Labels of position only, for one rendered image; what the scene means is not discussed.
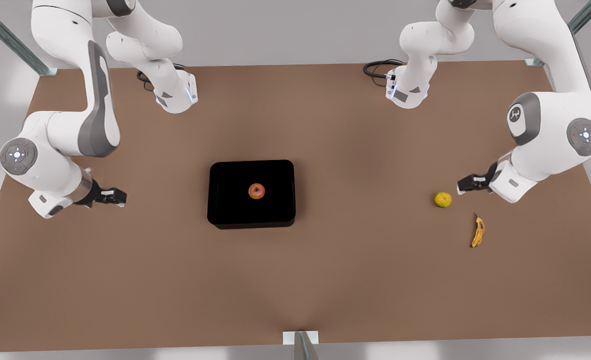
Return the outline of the spotted yellow banana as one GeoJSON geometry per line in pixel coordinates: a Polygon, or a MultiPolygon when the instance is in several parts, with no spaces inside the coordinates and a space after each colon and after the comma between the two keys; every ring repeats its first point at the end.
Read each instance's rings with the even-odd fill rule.
{"type": "Polygon", "coordinates": [[[471,248],[476,248],[477,246],[479,246],[481,244],[481,242],[483,241],[483,237],[485,235],[485,231],[486,231],[485,221],[483,221],[483,219],[481,219],[481,217],[478,214],[476,214],[475,212],[474,212],[474,216],[475,216],[476,229],[474,230],[473,239],[471,240],[471,244],[470,244],[471,248]]]}

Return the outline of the black rectangular tray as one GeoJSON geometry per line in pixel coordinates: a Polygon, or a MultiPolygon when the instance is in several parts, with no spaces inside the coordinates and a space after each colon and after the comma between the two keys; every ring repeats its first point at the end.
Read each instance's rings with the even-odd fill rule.
{"type": "Polygon", "coordinates": [[[289,227],[295,216],[291,161],[216,162],[209,169],[207,219],[216,228],[289,227]]]}

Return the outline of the silver frame post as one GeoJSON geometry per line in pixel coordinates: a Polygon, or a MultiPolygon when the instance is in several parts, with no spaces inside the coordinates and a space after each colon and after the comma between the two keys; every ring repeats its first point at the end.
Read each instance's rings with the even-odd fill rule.
{"type": "Polygon", "coordinates": [[[314,347],[319,344],[319,331],[282,332],[282,344],[293,346],[293,360],[320,360],[314,347]]]}
{"type": "Polygon", "coordinates": [[[576,35],[591,20],[591,0],[588,0],[581,9],[567,23],[572,34],[576,35]]]}
{"type": "Polygon", "coordinates": [[[57,68],[48,67],[0,20],[0,40],[39,76],[56,76],[57,68]]]}

